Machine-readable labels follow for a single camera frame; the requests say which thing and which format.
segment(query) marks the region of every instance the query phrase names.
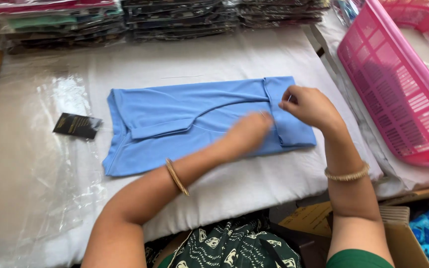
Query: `person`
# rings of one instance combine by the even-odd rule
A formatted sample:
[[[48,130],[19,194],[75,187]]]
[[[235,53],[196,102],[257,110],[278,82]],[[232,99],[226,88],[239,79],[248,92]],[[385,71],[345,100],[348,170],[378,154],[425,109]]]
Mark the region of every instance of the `person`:
[[[328,174],[360,174],[365,170],[366,164],[345,122],[318,89],[290,86],[279,107],[322,132]],[[269,113],[250,113],[221,139],[174,161],[173,170],[187,187],[211,169],[257,149],[272,125]],[[329,179],[328,192],[334,224],[326,267],[392,268],[394,263],[368,174],[364,172],[362,177],[349,181]],[[299,255],[283,239],[269,233],[263,211],[144,244],[144,223],[180,193],[165,166],[125,186],[98,217],[82,267],[300,267]]]

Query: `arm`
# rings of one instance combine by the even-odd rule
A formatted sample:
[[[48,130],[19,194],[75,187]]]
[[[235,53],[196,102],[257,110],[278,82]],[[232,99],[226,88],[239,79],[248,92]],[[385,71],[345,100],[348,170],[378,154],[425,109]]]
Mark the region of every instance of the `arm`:
[[[243,117],[220,140],[174,161],[178,178],[188,187],[211,169],[258,148],[272,123],[267,112]],[[125,186],[96,220],[82,267],[146,267],[142,225],[180,193],[165,166]]]
[[[349,131],[330,100],[318,89],[290,86],[279,106],[325,137],[327,168],[334,175],[352,174],[363,167]],[[344,249],[362,249],[393,265],[377,198],[368,176],[351,182],[328,181],[334,227],[328,259]]]

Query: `bracelet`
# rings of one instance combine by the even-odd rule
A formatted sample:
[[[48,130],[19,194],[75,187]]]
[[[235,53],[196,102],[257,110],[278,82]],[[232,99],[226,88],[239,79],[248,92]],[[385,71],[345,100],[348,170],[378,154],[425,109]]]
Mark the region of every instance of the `bracelet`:
[[[180,179],[176,175],[175,170],[173,169],[173,166],[172,166],[173,162],[169,158],[166,158],[165,161],[166,161],[166,168],[168,168],[168,172],[170,172],[170,175],[172,176],[172,179],[175,181],[176,186],[178,186],[178,188],[180,188],[180,191],[182,191],[182,193],[184,193],[186,196],[189,196],[190,193],[183,186],[182,182],[180,181]]]
[[[327,168],[324,171],[325,176],[327,179],[333,180],[333,181],[354,181],[358,180],[362,177],[365,177],[368,175],[368,170],[370,169],[370,166],[367,164],[367,162],[363,161],[364,166],[362,170],[359,172],[353,173],[353,174],[347,174],[347,175],[332,175],[329,173]]]

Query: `shirt sleeve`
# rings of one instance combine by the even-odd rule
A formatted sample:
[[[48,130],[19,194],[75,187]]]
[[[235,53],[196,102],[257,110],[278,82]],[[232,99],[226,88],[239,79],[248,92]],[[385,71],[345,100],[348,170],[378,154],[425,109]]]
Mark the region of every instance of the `shirt sleeve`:
[[[335,253],[325,268],[393,268],[384,258],[360,249],[345,249]]]

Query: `stack of packaged clothes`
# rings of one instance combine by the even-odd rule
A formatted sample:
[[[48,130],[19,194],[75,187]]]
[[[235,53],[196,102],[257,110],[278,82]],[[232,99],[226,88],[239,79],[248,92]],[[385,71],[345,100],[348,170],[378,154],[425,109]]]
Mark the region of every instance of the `stack of packaged clothes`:
[[[131,41],[184,40],[233,32],[235,3],[221,0],[124,0]]]
[[[0,49],[10,54],[107,45],[125,31],[118,0],[0,0]]]
[[[330,0],[240,0],[241,25],[247,28],[277,28],[322,21]]]

